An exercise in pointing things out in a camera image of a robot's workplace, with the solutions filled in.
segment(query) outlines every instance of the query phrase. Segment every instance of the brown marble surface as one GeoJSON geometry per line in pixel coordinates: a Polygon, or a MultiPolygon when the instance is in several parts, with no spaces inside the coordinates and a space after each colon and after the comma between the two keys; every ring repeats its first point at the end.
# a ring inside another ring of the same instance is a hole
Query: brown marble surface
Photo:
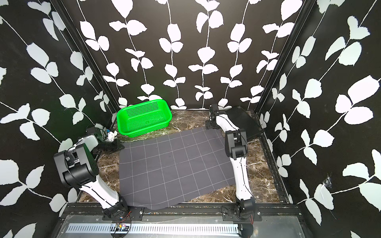
{"type": "MultiPolygon", "coordinates": [[[[172,111],[172,120],[168,127],[147,133],[138,137],[129,138],[118,134],[123,142],[131,142],[172,134],[179,131],[190,130],[205,125],[209,117],[208,111],[172,111]]],[[[101,178],[114,190],[119,191],[119,152],[110,155],[101,155],[98,160],[99,174],[101,178]]],[[[278,203],[279,198],[274,187],[271,172],[263,154],[259,139],[248,143],[247,171],[250,189],[256,202],[278,203]]],[[[205,194],[190,200],[189,202],[234,202],[235,185],[221,188],[217,191],[205,194]]],[[[96,202],[90,195],[83,192],[79,202],[96,202]]]]}

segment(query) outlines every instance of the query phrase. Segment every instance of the grid cloth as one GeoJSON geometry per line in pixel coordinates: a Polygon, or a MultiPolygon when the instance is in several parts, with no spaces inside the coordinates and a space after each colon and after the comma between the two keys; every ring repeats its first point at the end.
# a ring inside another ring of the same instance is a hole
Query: grid cloth
{"type": "Polygon", "coordinates": [[[235,184],[219,130],[200,127],[124,146],[120,194],[129,206],[166,208],[235,184]]]}

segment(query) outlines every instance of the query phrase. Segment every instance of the black and white leaf wallpaper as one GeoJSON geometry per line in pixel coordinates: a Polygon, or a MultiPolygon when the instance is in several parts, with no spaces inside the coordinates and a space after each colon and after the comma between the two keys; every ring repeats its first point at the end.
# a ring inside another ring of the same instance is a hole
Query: black and white leaf wallpaper
{"type": "Polygon", "coordinates": [[[260,109],[314,237],[379,237],[381,5],[318,0],[260,109]]]}
{"type": "Polygon", "coordinates": [[[62,1],[121,108],[254,108],[302,0],[62,1]]]}
{"type": "Polygon", "coordinates": [[[77,198],[53,155],[115,109],[50,2],[0,0],[0,33],[0,237],[47,237],[77,198]]]}

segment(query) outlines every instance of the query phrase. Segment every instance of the metal vent grille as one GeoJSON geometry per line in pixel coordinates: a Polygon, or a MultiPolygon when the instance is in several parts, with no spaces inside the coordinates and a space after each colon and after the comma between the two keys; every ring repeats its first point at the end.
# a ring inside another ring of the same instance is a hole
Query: metal vent grille
{"type": "MultiPolygon", "coordinates": [[[[115,223],[70,223],[66,233],[110,233],[115,231],[115,223]]],[[[133,224],[130,234],[168,235],[225,235],[238,236],[237,224],[133,224]]]]}

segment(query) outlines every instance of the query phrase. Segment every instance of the green basket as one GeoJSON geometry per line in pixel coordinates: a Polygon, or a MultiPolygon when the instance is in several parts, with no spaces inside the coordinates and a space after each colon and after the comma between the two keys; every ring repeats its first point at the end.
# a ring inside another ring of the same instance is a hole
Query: green basket
{"type": "Polygon", "coordinates": [[[119,133],[128,137],[167,127],[171,120],[171,110],[163,99],[125,107],[117,113],[119,133]]]}

